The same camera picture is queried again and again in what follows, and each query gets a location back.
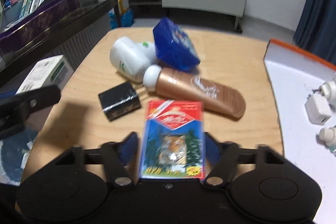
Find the blue plastic bag on floor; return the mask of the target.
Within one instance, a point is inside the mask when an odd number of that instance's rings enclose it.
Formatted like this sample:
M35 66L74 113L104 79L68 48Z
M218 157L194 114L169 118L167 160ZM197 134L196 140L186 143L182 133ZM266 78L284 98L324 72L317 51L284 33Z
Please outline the blue plastic bag on floor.
M114 9L108 12L109 22L111 29L118 28L116 15L114 14ZM121 26L122 27L131 27L134 23L134 13L131 8L129 8L123 14L120 14Z

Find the white cardboard box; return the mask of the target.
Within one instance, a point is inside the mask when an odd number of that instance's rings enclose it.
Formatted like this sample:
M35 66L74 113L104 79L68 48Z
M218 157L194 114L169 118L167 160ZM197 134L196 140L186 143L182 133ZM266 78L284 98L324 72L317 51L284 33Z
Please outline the white cardboard box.
M22 82L16 94L56 85L63 90L74 70L64 55L52 56L38 61Z

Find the cardboard box on floor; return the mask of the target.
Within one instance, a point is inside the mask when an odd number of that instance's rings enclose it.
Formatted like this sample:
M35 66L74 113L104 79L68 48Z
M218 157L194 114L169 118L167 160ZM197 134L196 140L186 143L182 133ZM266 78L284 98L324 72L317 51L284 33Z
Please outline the cardboard box on floor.
M129 0L118 0L118 9L120 15L123 15L130 9Z

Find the blue dental floss box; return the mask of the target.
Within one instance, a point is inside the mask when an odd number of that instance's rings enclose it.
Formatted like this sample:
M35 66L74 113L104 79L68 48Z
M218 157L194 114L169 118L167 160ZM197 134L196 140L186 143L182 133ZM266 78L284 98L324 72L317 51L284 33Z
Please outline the blue dental floss box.
M190 72L201 60L188 34L169 18L162 18L153 28L157 59L166 65Z

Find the bronze cosmetic tube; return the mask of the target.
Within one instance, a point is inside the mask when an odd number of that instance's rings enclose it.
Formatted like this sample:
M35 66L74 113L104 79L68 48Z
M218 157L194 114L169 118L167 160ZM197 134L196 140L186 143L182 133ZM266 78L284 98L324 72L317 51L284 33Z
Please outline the bronze cosmetic tube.
M206 110L240 119L246 103L231 87L171 68L151 65L143 75L143 85L150 93L170 100L199 101Z

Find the orange and white tray box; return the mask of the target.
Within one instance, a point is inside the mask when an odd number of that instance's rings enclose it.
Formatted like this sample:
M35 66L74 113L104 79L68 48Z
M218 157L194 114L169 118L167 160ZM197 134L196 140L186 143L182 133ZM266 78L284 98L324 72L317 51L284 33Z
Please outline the orange and white tray box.
M305 103L335 74L335 65L286 42L271 39L264 55L276 101L284 155L322 190L315 223L335 223L335 155L318 140L322 125L312 124Z

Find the blue playing card box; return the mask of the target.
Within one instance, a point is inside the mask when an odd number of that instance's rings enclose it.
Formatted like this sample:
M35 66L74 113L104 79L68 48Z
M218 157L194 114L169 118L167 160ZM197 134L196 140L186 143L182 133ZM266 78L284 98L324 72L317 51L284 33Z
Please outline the blue playing card box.
M205 178L203 105L195 101L148 103L139 177Z

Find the dark blue curtain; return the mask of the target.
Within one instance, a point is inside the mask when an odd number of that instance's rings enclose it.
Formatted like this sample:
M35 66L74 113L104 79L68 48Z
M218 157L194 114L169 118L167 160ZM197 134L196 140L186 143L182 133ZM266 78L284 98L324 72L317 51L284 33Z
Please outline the dark blue curtain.
M335 0L306 0L294 42L335 64Z

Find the black round glass side table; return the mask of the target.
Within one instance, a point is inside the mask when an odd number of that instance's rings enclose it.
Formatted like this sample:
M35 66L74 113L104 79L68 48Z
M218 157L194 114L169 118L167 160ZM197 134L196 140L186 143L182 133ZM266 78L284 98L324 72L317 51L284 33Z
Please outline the black round glass side table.
M41 59L65 55L76 69L110 31L108 12L117 0L80 0L80 7L47 28L20 50L1 54L1 85L15 88Z

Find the clear glass liquid bottle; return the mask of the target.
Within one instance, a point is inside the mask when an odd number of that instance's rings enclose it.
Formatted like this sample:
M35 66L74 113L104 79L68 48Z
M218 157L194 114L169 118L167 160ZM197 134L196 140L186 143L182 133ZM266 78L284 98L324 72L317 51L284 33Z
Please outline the clear glass liquid bottle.
M322 128L318 134L319 139L329 148L330 152L336 154L336 128Z

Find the purple storage box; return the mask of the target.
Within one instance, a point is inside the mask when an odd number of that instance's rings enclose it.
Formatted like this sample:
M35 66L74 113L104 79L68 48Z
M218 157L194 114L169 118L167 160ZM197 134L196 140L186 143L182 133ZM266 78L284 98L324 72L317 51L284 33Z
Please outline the purple storage box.
M1 54L16 52L80 7L80 0L45 0L34 12L1 33Z

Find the white cube charger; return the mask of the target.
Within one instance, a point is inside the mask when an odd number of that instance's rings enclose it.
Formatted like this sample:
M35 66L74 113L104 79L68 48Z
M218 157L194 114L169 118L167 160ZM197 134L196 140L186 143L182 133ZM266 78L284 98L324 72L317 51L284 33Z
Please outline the white cube charger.
M332 116L329 102L320 94L312 94L305 103L307 116L312 124L323 125Z

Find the white plastic bottle green logo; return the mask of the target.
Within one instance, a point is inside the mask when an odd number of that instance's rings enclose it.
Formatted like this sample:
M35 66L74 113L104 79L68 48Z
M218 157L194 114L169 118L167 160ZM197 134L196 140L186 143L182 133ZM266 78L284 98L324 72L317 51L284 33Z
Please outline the white plastic bottle green logo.
M153 42L136 43L127 36L114 42L110 61L118 73L136 84L142 83L147 68L158 62Z

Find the black power adapter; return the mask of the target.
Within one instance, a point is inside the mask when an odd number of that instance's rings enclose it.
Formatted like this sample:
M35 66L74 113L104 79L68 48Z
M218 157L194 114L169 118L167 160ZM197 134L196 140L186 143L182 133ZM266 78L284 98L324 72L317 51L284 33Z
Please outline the black power adapter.
M100 94L98 98L103 113L112 122L141 108L141 100L147 91L145 87L126 81Z

